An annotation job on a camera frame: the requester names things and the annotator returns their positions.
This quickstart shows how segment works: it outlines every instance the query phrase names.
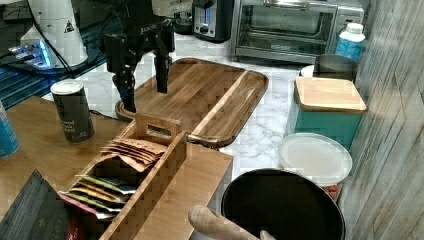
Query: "oven door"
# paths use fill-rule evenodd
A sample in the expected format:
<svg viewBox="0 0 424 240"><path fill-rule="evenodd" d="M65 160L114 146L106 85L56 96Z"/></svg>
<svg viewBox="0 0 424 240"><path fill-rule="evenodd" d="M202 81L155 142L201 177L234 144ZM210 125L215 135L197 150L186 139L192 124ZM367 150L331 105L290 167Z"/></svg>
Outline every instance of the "oven door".
<svg viewBox="0 0 424 240"><path fill-rule="evenodd" d="M233 21L233 55L314 63L333 40L337 6L324 3L241 0Z"/></svg>

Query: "oven window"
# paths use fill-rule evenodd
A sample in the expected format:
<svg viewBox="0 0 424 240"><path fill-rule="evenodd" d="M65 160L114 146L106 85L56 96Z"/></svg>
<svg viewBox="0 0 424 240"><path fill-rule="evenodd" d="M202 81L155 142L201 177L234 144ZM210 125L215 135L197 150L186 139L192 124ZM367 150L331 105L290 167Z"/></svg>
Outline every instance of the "oven window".
<svg viewBox="0 0 424 240"><path fill-rule="evenodd" d="M332 13L243 6L239 46L302 55L326 52Z"/></svg>

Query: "wooden handle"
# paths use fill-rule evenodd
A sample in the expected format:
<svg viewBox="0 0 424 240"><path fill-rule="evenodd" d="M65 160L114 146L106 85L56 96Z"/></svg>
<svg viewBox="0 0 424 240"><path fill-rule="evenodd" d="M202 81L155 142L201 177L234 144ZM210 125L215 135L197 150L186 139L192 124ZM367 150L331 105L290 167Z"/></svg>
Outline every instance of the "wooden handle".
<svg viewBox="0 0 424 240"><path fill-rule="evenodd" d="M261 236L261 240L275 240L275 238L265 230L261 231L260 236Z"/></svg>
<svg viewBox="0 0 424 240"><path fill-rule="evenodd" d="M138 137L163 145L169 145L182 131L181 122L178 120L144 113L137 113L135 122Z"/></svg>
<svg viewBox="0 0 424 240"><path fill-rule="evenodd" d="M259 240L237 224L204 206L194 206L188 213L188 220L196 231L217 240Z"/></svg>

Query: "blue light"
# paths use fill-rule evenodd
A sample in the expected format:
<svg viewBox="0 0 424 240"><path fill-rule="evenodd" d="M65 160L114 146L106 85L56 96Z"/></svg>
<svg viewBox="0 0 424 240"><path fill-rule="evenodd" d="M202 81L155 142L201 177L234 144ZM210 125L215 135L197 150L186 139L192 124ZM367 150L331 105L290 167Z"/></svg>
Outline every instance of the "blue light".
<svg viewBox="0 0 424 240"><path fill-rule="evenodd" d="M43 57L44 57L44 60L46 61L46 65L50 66L49 55L47 54L46 46L44 45L44 42L42 40L40 40L40 47L41 47L41 52L43 52Z"/></svg>
<svg viewBox="0 0 424 240"><path fill-rule="evenodd" d="M205 14L206 14L205 23L206 23L206 25L209 25L210 18L211 18L211 9L207 8L206 11L205 11Z"/></svg>

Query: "white marble countertop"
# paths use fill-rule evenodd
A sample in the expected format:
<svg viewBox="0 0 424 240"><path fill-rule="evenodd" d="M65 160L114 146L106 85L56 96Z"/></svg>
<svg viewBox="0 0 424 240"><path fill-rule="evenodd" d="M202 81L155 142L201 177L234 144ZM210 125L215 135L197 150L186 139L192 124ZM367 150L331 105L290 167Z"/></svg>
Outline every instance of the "white marble countertop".
<svg viewBox="0 0 424 240"><path fill-rule="evenodd" d="M302 66L283 65L281 62L276 66L260 59L243 58L240 62L233 62L229 41L216 44L191 35L175 34L175 49L171 54L173 61L194 57L261 72L268 77L268 89L247 123L235 141L220 151L234 156L233 179L246 171L278 167L278 146L283 139L293 82ZM148 53L138 64L135 72L136 87L156 74L153 58L154 55ZM78 80L84 83L90 109L116 117L115 104L120 98L112 83L112 76L107 71L106 64L103 64ZM52 101L51 94L43 98Z"/></svg>

